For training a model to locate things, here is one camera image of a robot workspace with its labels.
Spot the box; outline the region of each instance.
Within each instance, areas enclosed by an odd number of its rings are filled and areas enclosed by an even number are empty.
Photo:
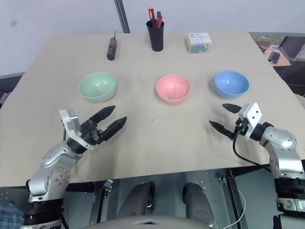
[[[212,46],[210,35],[207,32],[189,33],[188,48],[189,53],[209,52]]]

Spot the marker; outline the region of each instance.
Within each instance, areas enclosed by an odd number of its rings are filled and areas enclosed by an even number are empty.
[[[154,12],[153,12],[153,7],[152,6],[148,7],[148,12],[149,12],[149,17],[150,17],[151,22],[152,22],[152,28],[156,28],[156,19],[154,17]]]
[[[161,12],[158,11],[157,12],[157,23],[156,23],[157,28],[160,28],[161,24],[162,24],[162,15],[161,15]]]

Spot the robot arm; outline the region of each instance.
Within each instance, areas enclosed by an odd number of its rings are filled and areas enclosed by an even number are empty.
[[[38,171],[27,181],[30,197],[22,228],[60,228],[62,199],[69,184],[70,170],[87,149],[94,149],[96,145],[110,139],[127,120],[126,117],[121,118],[105,131],[98,130],[97,124],[107,118],[114,108],[115,106],[103,108],[82,125],[73,110],[60,110],[69,139],[51,148],[43,156]]]
[[[277,209],[285,214],[281,219],[279,217],[275,220],[291,221],[290,216],[298,216],[302,217],[305,223],[305,173],[296,152],[295,136],[286,130],[274,128],[269,123],[260,124],[262,113],[257,103],[245,104],[243,107],[223,104],[223,107],[239,115],[234,133],[226,130],[223,125],[210,121],[212,126],[231,140],[240,134],[246,140],[250,138],[258,141],[269,154],[269,164],[278,196]]]

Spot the white bracket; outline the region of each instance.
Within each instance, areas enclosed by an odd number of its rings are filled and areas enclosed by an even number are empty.
[[[59,113],[67,135],[86,149],[94,149],[94,146],[81,138],[81,126],[75,111],[62,109],[59,110]]]
[[[263,114],[257,103],[245,104],[238,113],[239,118],[243,121],[246,118],[249,122],[248,131],[244,135],[246,140],[249,140],[251,133],[256,125],[261,120]]]

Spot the black cable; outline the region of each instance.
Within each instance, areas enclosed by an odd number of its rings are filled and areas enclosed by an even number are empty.
[[[69,229],[69,226],[65,220],[65,217],[63,216],[62,212],[61,212],[61,222],[63,224],[63,226],[66,228],[66,229]]]
[[[235,155],[238,156],[240,159],[242,159],[242,160],[244,160],[244,161],[247,161],[247,162],[249,162],[249,163],[251,163],[251,164],[254,164],[254,165],[256,165],[256,166],[260,166],[261,168],[264,168],[264,169],[268,170],[269,172],[271,172],[271,170],[268,169],[266,166],[263,166],[263,165],[261,165],[261,164],[259,164],[259,163],[256,163],[256,162],[251,161],[251,160],[249,160],[249,159],[247,159],[247,158],[244,158],[244,157],[240,156],[240,155],[237,153],[237,151],[236,151],[236,149],[235,149],[235,144],[236,144],[236,140],[237,140],[237,138],[238,138],[240,132],[241,132],[241,130],[239,129],[239,130],[236,132],[236,134],[235,134],[235,136],[234,136],[234,139],[233,139],[233,151],[234,151]]]

